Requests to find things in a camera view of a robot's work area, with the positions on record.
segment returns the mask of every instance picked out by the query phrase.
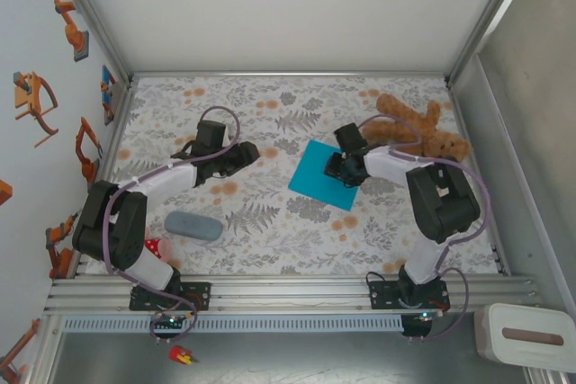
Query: white wall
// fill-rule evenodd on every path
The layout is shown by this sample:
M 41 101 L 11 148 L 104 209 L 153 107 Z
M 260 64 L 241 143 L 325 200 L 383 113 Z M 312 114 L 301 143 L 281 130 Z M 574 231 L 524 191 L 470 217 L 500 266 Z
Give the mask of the white wall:
M 574 298 L 575 30 L 576 0 L 514 0 L 481 54 Z
M 86 198 L 86 181 L 74 150 L 80 116 L 88 119 L 103 146 L 112 124 L 104 127 L 100 80 L 105 60 L 95 39 L 90 39 L 89 58 L 75 63 L 53 0 L 0 0 L 0 10 L 0 179 L 13 186 L 13 197 L 0 206 L 3 355 L 43 310 L 50 286 L 46 228 L 59 225 Z M 78 13 L 72 17 L 86 29 Z M 44 77 L 58 99 L 58 108 L 45 120 L 59 132 L 37 148 L 34 144 L 45 135 L 40 126 L 30 115 L 14 119 L 24 110 L 14 108 L 16 71 Z M 50 106 L 44 93 L 40 100 Z M 83 149 L 96 158 L 91 143 L 85 142 Z
M 448 72 L 488 0 L 93 0 L 135 71 Z

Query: metal floor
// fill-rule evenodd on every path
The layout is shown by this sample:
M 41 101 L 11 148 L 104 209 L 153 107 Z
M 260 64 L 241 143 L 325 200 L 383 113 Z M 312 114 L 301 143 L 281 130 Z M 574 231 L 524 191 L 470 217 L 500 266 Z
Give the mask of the metal floor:
M 239 384 L 516 384 L 521 368 L 475 352 L 472 315 L 444 340 L 412 343 L 398 334 L 193 335 L 180 343 L 199 362 L 167 358 L 147 335 L 63 336 L 50 382 Z

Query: teddy bear leg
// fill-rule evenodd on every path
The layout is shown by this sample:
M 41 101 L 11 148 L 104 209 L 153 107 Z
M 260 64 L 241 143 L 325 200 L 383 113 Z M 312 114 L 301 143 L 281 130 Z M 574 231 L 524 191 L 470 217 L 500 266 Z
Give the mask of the teddy bear leg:
M 391 114 L 392 116 L 400 117 L 410 123 L 413 121 L 421 121 L 424 118 L 424 116 L 415 112 L 408 105 L 399 101 L 391 94 L 381 94 L 378 97 L 376 108 L 382 114 Z
M 426 120 L 436 126 L 440 120 L 440 111 L 440 103 L 438 101 L 430 101 L 426 110 Z

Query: white enclosure wall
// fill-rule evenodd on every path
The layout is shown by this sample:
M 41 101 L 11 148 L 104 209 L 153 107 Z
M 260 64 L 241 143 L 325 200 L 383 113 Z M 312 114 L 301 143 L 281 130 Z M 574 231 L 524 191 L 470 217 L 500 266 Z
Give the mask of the white enclosure wall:
M 13 196 L 0 207 L 0 355 L 3 355 L 40 315 L 50 287 L 50 259 L 45 249 L 46 228 L 57 227 L 78 211 L 86 198 L 86 180 L 75 155 L 80 116 L 92 125 L 104 151 L 113 123 L 104 126 L 100 81 L 103 52 L 90 35 L 89 57 L 76 63 L 64 33 L 65 23 L 54 10 L 54 0 L 0 0 L 0 180 Z M 80 30 L 86 24 L 71 13 Z M 46 136 L 31 115 L 14 117 L 13 73 L 34 71 L 51 86 L 58 108 L 46 123 L 58 133 L 38 147 Z M 42 108 L 50 107 L 44 91 Z M 95 147 L 83 149 L 91 159 Z
M 488 0 L 91 0 L 131 71 L 448 72 Z

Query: mounting plate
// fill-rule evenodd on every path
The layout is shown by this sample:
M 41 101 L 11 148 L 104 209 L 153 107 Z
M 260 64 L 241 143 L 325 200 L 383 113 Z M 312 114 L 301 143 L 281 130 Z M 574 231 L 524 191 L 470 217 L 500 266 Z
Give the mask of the mounting plate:
M 182 282 L 181 296 L 192 301 L 198 310 L 208 310 L 210 306 L 210 289 L 208 282 Z M 158 307 L 171 308 L 175 302 L 163 296 L 152 294 L 141 287 L 135 287 L 130 292 L 130 310 L 134 311 L 159 311 Z M 180 305 L 174 310 L 189 310 L 186 305 Z
M 397 281 L 370 281 L 368 289 L 370 290 L 370 304 L 374 310 L 405 309 L 405 313 L 409 314 L 411 310 L 418 313 L 420 309 L 450 309 L 450 299 L 444 281 L 438 281 L 434 289 L 430 291 L 427 301 L 416 308 L 406 308 L 406 305 L 401 302 Z

